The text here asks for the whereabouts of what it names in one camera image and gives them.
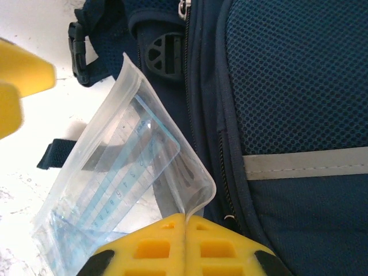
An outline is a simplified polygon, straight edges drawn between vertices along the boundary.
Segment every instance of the reflective strip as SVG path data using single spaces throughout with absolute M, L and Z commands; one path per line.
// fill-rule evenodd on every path
M 368 174 L 368 147 L 246 155 L 248 180 Z

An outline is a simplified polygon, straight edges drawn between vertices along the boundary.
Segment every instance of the zipper pull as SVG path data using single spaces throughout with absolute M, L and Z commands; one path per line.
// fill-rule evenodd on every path
M 180 0 L 178 13 L 179 17 L 183 20 L 186 20 L 188 9 L 191 6 L 191 0 Z

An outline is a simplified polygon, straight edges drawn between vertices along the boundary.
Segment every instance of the clear plastic bag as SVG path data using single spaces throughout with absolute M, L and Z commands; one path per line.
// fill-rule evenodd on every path
M 55 275 L 75 275 L 101 245 L 173 213 L 189 218 L 213 179 L 124 54 L 121 73 L 32 221 Z

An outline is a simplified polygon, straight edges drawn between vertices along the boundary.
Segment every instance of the white background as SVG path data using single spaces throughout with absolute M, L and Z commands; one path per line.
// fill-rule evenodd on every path
M 24 221 L 38 211 L 59 172 L 36 168 L 47 145 L 54 138 L 76 140 L 114 83 L 110 77 L 86 89 L 73 77 L 67 31 L 83 2 L 0 0 L 0 37 L 54 64 L 58 79 L 55 88 L 22 99 L 22 127 L 0 140 L 0 275 L 24 274 Z M 87 61 L 94 58 L 87 47 Z

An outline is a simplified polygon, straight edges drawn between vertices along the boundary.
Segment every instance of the black plastic buckle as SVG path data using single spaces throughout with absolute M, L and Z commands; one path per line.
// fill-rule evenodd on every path
M 145 52 L 148 69 L 172 81 L 184 80 L 183 33 L 166 33 L 152 42 Z
M 86 43 L 83 27 L 78 22 L 69 24 L 69 49 L 71 53 L 73 74 L 82 85 L 90 81 L 86 64 Z

